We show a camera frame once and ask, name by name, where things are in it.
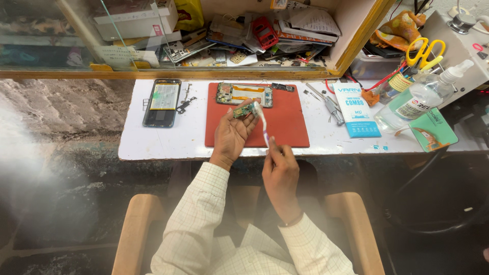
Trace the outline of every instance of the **yellow scissors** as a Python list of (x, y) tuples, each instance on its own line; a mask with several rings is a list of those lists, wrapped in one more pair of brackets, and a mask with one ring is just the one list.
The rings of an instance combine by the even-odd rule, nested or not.
[[(416, 54), (416, 57), (415, 58), (410, 58), (409, 57), (409, 50), (414, 45), (414, 43), (416, 43), (419, 40), (423, 40), (423, 45), (421, 46), (420, 50)], [(436, 57), (438, 57), (438, 56), (441, 56), (443, 54), (443, 52), (445, 52), (445, 47), (446, 47), (445, 42), (443, 42), (443, 41), (441, 41), (439, 39), (433, 40), (431, 42), (431, 44), (429, 45), (428, 49), (426, 49), (426, 46), (428, 46), (428, 39), (427, 38), (421, 37), (421, 38), (418, 38), (415, 41), (413, 41), (413, 43), (411, 43), (411, 45), (409, 45), (409, 48), (406, 51), (406, 63), (407, 63), (407, 65), (409, 67), (414, 66), (418, 62), (418, 60), (420, 58), (421, 58), (420, 68), (424, 68), (424, 66), (428, 65), (428, 62), (426, 61), (426, 59), (428, 58), (429, 54), (431, 53), (431, 50), (433, 49), (433, 46), (436, 43), (440, 43), (442, 45), (442, 50), (436, 56)]]

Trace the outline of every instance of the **green card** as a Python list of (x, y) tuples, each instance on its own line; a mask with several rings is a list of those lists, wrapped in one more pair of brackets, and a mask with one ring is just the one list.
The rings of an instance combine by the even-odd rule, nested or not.
[(409, 124), (425, 152), (431, 152), (458, 142), (450, 125), (438, 108), (434, 108)]

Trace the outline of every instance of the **phone screen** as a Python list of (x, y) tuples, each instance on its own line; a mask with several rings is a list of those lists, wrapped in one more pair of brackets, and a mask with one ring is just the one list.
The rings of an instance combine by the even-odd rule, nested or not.
[(157, 79), (144, 115), (145, 127), (172, 127), (177, 114), (180, 80)]

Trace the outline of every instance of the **shirt sleeve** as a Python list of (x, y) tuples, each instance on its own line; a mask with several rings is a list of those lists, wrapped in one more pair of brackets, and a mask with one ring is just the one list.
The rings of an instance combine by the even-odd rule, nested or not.
[(300, 275), (354, 275), (352, 263), (304, 213), (297, 224), (279, 227)]
[(214, 229), (224, 212), (229, 172), (204, 162), (170, 216), (163, 241), (151, 260), (153, 274), (204, 274)]

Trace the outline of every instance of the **shirt cuff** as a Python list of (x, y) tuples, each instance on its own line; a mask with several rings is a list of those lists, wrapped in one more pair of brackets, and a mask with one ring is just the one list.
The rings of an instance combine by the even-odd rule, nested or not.
[(317, 226), (304, 213), (302, 219), (289, 227), (278, 227), (288, 247), (298, 247), (310, 243), (316, 238)]
[(191, 186), (209, 192), (215, 196), (225, 198), (229, 172), (215, 164), (204, 162), (192, 181)]

